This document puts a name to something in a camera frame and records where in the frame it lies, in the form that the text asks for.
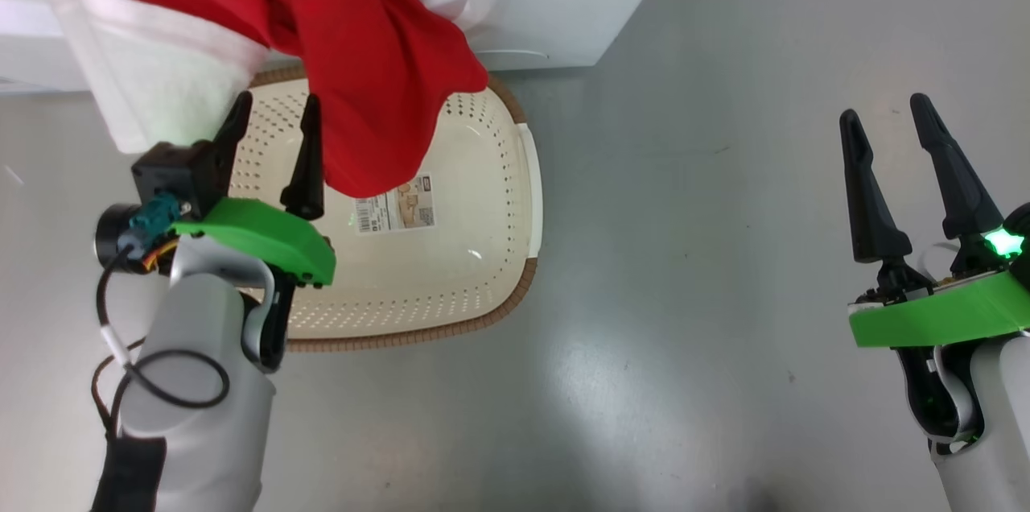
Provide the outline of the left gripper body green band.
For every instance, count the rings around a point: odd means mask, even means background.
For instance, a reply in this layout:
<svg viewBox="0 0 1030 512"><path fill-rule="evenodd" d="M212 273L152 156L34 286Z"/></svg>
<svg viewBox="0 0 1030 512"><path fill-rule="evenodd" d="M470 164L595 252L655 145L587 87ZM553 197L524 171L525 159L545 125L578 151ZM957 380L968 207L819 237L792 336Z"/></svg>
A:
<svg viewBox="0 0 1030 512"><path fill-rule="evenodd" d="M101 266L134 275L168 274L185 239L212 239L234 252L251 255L283 271L297 284L321 287L334 281L337 255L323 234L307 221L253 199L221 199L203 219L183 215L154 244L141 245L129 232L130 219L143 204L114 204L97 223L95 255Z"/></svg>

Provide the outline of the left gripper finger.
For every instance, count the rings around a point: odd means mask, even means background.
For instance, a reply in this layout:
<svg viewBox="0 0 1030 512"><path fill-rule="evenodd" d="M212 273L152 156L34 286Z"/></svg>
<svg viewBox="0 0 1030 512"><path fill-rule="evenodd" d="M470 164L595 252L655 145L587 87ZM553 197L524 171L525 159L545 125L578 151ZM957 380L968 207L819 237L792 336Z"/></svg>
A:
<svg viewBox="0 0 1030 512"><path fill-rule="evenodd" d="M324 213L323 109L315 94L307 97L299 130L303 138L280 204L298 218L317 220Z"/></svg>
<svg viewBox="0 0 1030 512"><path fill-rule="evenodd" d="M228 195L237 146L245 137L252 108L253 94L250 91L243 91L236 98L232 108L229 109L227 118L211 142L211 167L208 177L211 200L218 201Z"/></svg>

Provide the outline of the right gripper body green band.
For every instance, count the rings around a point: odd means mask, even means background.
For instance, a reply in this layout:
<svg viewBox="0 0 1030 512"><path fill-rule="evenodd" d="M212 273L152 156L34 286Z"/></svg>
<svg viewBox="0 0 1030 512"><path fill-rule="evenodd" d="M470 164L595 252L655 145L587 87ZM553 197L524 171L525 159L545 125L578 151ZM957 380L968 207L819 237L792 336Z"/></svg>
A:
<svg viewBox="0 0 1030 512"><path fill-rule="evenodd" d="M945 247L956 253L952 277L931 283L922 298L868 293L849 304L857 346L946 346L1030 329L1030 204L998 229Z"/></svg>

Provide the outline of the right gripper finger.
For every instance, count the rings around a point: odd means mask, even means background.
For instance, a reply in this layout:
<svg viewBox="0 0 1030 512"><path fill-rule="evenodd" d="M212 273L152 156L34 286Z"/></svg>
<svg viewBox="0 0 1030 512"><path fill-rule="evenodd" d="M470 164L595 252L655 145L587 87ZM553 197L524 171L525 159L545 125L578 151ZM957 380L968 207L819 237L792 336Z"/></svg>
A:
<svg viewBox="0 0 1030 512"><path fill-rule="evenodd" d="M924 93L911 96L913 125L921 148L929 153L941 193L946 239L993 232L1002 214L958 142Z"/></svg>
<svg viewBox="0 0 1030 512"><path fill-rule="evenodd" d="M871 143L857 112L842 112L839 130L853 259L873 263L912 254L909 236L896 226L880 190Z"/></svg>

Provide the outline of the red garment with white trim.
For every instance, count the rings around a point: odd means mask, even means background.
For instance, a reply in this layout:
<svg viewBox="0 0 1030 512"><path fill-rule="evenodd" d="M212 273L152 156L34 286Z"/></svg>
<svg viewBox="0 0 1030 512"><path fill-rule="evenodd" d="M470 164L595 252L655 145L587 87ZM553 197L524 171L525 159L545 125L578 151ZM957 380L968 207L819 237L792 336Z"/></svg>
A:
<svg viewBox="0 0 1030 512"><path fill-rule="evenodd" d="M419 0L49 0L122 153L212 140L270 52L321 104L327 185L368 199L411 181L445 101L487 73Z"/></svg>

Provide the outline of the paper label inside basket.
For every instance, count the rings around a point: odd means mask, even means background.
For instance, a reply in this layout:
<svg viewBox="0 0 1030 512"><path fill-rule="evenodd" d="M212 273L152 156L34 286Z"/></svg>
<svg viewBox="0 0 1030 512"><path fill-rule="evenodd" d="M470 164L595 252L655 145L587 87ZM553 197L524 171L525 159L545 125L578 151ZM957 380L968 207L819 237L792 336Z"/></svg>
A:
<svg viewBox="0 0 1030 512"><path fill-rule="evenodd" d="M411 181L370 199L355 199L357 234L412 232L435 227L434 181L419 173Z"/></svg>

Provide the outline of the cream perforated laundry basket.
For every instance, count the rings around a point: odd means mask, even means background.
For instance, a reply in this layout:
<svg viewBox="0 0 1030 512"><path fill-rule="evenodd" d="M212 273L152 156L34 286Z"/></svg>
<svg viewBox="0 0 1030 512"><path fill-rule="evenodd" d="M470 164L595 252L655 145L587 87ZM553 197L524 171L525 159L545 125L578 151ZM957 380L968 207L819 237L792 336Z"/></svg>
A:
<svg viewBox="0 0 1030 512"><path fill-rule="evenodd" d="M315 226L337 253L334 283L295 292L293 352L430 342L508 316L529 292L543 239L543 184L529 123L497 76L452 95L418 173L435 227L357 234L354 199L327 187Z"/></svg>

